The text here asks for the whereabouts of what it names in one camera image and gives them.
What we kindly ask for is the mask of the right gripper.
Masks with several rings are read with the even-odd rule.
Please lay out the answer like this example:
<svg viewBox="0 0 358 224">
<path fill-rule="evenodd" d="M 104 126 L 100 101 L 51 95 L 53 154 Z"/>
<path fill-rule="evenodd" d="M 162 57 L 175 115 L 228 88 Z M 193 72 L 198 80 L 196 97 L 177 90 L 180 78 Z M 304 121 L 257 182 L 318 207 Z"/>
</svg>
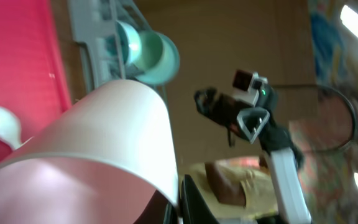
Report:
<svg viewBox="0 0 358 224">
<path fill-rule="evenodd" d="M 269 121 L 270 113 L 264 108 L 251 108 L 216 88 L 197 90 L 194 94 L 199 114 L 226 127 L 237 136 L 254 143 Z"/>
</svg>

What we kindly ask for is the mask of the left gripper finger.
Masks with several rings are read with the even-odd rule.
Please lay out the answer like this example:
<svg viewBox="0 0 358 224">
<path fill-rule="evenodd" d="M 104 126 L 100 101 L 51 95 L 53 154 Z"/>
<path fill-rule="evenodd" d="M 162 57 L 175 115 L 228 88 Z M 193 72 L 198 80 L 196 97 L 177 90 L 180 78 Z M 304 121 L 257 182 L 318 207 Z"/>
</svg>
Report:
<svg viewBox="0 0 358 224">
<path fill-rule="evenodd" d="M 190 175 L 181 183 L 181 213 L 184 224 L 219 224 Z"/>
</svg>

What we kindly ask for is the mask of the light blue plate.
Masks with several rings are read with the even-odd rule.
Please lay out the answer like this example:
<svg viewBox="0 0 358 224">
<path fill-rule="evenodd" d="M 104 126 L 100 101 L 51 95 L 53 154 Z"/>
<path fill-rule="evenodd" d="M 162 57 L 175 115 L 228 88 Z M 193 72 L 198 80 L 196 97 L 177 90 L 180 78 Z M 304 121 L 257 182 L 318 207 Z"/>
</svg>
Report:
<svg viewBox="0 0 358 224">
<path fill-rule="evenodd" d="M 136 79 L 149 85 L 164 85 L 172 80 L 178 73 L 180 67 L 180 55 L 176 45 L 166 35 L 157 34 L 163 42 L 163 54 L 156 66 L 143 71 Z"/>
</svg>

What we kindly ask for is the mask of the pink cup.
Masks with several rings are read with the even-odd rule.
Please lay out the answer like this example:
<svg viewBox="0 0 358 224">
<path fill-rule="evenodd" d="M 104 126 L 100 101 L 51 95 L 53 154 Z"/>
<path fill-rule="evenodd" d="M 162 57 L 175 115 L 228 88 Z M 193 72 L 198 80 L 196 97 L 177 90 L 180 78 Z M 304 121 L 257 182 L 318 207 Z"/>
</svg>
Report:
<svg viewBox="0 0 358 224">
<path fill-rule="evenodd" d="M 167 107 L 109 82 L 0 162 L 0 223 L 134 223 L 154 193 L 178 207 Z"/>
</svg>

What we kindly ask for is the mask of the light blue bowl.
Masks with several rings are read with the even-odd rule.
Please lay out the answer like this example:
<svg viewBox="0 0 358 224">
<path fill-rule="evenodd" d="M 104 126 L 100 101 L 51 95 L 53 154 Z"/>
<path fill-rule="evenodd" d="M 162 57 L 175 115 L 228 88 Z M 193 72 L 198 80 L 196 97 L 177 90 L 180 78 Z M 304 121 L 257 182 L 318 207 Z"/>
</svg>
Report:
<svg viewBox="0 0 358 224">
<path fill-rule="evenodd" d="M 124 65 L 130 65 L 139 59 L 142 53 L 142 42 L 139 33 L 126 22 L 116 22 L 117 33 L 120 38 Z"/>
</svg>

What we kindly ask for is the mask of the white plastic spoon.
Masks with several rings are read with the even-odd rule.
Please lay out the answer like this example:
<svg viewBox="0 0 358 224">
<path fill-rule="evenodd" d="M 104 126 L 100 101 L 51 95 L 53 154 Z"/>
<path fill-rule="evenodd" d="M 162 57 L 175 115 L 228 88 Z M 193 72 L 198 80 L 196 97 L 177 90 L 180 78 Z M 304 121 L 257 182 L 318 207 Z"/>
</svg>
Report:
<svg viewBox="0 0 358 224">
<path fill-rule="evenodd" d="M 15 151 L 32 139 L 22 142 L 21 136 L 22 127 L 19 118 L 7 108 L 0 106 L 0 141 Z"/>
</svg>

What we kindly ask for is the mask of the green bowl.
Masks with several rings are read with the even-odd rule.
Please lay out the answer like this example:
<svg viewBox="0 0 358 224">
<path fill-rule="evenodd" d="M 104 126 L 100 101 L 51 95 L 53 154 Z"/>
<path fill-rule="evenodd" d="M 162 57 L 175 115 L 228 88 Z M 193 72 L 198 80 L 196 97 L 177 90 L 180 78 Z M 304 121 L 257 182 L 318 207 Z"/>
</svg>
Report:
<svg viewBox="0 0 358 224">
<path fill-rule="evenodd" d="M 134 62 L 139 70 L 149 70 L 156 66 L 163 54 L 163 42 L 161 37 L 153 31 L 142 31 L 140 34 L 141 54 Z"/>
</svg>

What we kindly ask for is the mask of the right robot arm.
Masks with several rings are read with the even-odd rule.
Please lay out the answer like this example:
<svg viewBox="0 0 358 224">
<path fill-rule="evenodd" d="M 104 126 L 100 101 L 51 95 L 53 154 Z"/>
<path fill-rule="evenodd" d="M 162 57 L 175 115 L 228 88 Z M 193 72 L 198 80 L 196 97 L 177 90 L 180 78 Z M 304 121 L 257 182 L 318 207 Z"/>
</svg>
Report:
<svg viewBox="0 0 358 224">
<path fill-rule="evenodd" d="M 259 140 L 271 173 L 278 202 L 278 214 L 270 217 L 276 223 L 307 224 L 312 217 L 301 189 L 298 169 L 304 157 L 291 140 L 288 129 L 279 126 L 273 118 L 277 93 L 268 84 L 256 89 L 256 105 L 215 88 L 198 90 L 194 94 L 197 111 L 227 129 L 229 146 L 234 146 L 231 135 L 249 143 Z"/>
</svg>

